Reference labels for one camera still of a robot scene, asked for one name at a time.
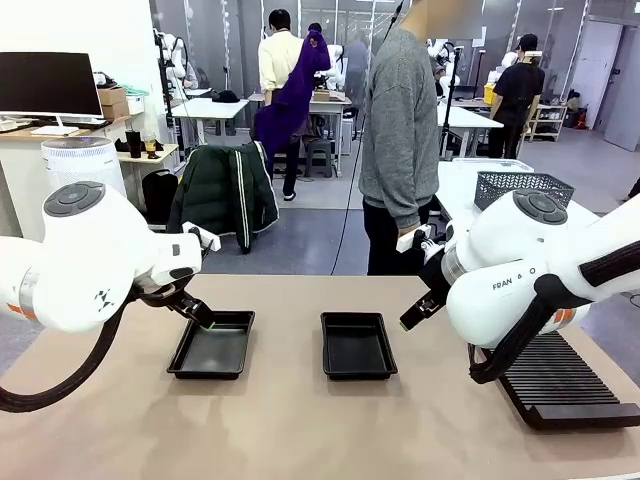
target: beige tabletop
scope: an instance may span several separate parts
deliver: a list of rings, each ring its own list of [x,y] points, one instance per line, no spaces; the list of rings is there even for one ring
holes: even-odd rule
[[[127,115],[125,117],[118,117],[115,120],[112,120],[112,122],[109,125],[107,125],[107,127],[111,125],[118,125],[122,122],[126,122],[130,118],[131,118],[131,115]],[[34,130],[37,130],[38,128],[39,127],[28,127],[28,128],[23,128],[21,130],[15,130],[13,132],[4,132],[4,133],[0,132],[0,141],[44,142],[45,140],[51,140],[54,138],[63,137],[61,135],[32,135],[31,132]],[[73,133],[70,133],[68,136],[69,137],[81,137],[83,135],[91,136],[93,132],[95,132],[95,130],[79,129]]]
[[[467,350],[441,311],[411,333],[398,317],[417,278],[200,275],[214,309],[256,311],[236,381],[165,369],[185,321],[130,306],[103,365],[62,402],[0,415],[0,471],[17,479],[568,479],[640,471],[640,429],[538,433],[496,384],[468,377]],[[323,311],[381,312],[399,374],[330,382]],[[567,338],[622,401],[637,387],[578,328]],[[94,334],[45,331],[2,379],[33,392],[76,368]]]

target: black puffer jacket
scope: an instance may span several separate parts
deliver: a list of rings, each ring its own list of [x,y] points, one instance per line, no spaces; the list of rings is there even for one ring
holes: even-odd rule
[[[192,222],[217,235],[235,232],[249,252],[253,234],[278,220],[265,158],[259,142],[198,147],[173,199],[167,231],[181,232],[184,222]]]

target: chair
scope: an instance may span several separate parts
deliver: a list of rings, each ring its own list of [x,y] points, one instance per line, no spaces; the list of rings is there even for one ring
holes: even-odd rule
[[[324,138],[317,138],[307,144],[307,166],[304,170],[304,176],[311,176],[311,166],[313,163],[313,154],[315,152],[324,152],[324,176],[326,178],[331,178],[333,175],[331,170],[333,168],[333,162],[331,161],[331,140],[326,140]]]

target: black mesh basket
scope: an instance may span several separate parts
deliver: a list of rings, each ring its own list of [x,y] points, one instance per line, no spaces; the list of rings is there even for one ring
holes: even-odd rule
[[[546,193],[566,208],[573,196],[574,188],[546,173],[478,172],[476,199],[480,210],[512,190],[531,188]]]

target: black rack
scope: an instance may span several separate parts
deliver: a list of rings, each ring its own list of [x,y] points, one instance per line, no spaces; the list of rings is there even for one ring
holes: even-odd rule
[[[499,380],[522,419],[537,430],[640,425],[638,405],[620,403],[558,332],[536,337]]]

